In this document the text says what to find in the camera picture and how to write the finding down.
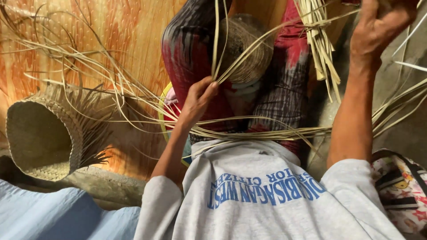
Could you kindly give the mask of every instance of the weaving material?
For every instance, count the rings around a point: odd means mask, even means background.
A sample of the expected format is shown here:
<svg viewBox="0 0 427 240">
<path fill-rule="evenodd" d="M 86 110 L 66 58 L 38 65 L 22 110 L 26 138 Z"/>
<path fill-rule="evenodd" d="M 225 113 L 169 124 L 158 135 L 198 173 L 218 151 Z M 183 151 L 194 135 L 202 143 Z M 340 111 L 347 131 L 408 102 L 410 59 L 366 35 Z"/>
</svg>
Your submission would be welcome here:
<svg viewBox="0 0 427 240">
<path fill-rule="evenodd" d="M 101 94 L 61 85 L 14 103 L 7 111 L 6 134 L 16 166 L 29 176 L 58 181 L 104 162 L 108 123 L 103 120 L 111 118 L 104 103 Z"/>
<path fill-rule="evenodd" d="M 223 62 L 219 69 L 221 76 L 230 65 L 259 37 L 267 32 L 266 27 L 250 14 L 235 14 L 228 19 L 228 40 Z M 218 49 L 224 49 L 227 31 L 226 19 L 219 26 Z M 232 83 L 248 83 L 259 80 L 273 57 L 273 36 L 268 37 L 228 78 Z"/>
</svg>

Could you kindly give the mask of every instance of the woven hat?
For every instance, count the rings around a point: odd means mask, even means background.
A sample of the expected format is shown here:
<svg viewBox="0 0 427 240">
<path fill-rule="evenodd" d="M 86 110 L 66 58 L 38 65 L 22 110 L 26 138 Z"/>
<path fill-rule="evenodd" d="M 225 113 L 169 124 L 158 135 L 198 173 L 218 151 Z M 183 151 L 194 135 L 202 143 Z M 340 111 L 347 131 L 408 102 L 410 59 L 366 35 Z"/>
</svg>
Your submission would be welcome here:
<svg viewBox="0 0 427 240">
<path fill-rule="evenodd" d="M 229 18 L 227 46 L 219 69 L 220 75 L 266 32 L 266 27 L 250 14 L 235 14 Z M 226 19 L 223 19 L 219 26 L 219 53 L 222 53 L 224 49 L 226 33 L 227 22 Z M 261 45 L 229 76 L 228 80 L 232 83 L 248 83 L 259 80 L 273 57 L 273 46 L 274 39 L 272 36 L 263 40 Z"/>
<path fill-rule="evenodd" d="M 100 94 L 49 85 L 7 111 L 6 135 L 16 166 L 29 176 L 58 181 L 76 169 L 105 161 Z"/>
</svg>

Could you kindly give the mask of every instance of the light blue cloth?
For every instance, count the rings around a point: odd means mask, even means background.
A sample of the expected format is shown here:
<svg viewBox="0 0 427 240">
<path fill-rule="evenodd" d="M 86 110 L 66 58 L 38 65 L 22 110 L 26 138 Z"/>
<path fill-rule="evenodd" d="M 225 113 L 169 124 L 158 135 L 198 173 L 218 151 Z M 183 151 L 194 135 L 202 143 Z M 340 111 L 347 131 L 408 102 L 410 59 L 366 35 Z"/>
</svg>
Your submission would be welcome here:
<svg viewBox="0 0 427 240">
<path fill-rule="evenodd" d="M 0 180 L 0 239 L 132 239 L 139 212 L 102 210 L 73 187 L 36 193 Z"/>
</svg>

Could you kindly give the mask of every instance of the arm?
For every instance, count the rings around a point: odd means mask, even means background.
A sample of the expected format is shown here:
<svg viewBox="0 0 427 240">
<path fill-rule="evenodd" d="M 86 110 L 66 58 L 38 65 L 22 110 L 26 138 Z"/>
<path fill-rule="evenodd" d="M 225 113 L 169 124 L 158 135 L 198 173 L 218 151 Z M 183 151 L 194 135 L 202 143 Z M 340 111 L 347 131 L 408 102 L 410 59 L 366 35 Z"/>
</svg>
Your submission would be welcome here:
<svg viewBox="0 0 427 240">
<path fill-rule="evenodd" d="M 381 54 L 416 18 L 417 0 L 396 1 L 377 19 L 378 0 L 363 0 L 360 21 L 350 43 L 350 69 L 344 99 L 336 114 L 327 167 L 372 154 L 372 96 Z"/>
<path fill-rule="evenodd" d="M 188 133 L 203 116 L 210 100 L 217 94 L 218 84 L 212 82 L 211 77 L 206 77 L 190 87 L 175 128 L 163 154 L 154 167 L 151 178 L 165 176 L 179 184 L 178 169 Z"/>
</svg>

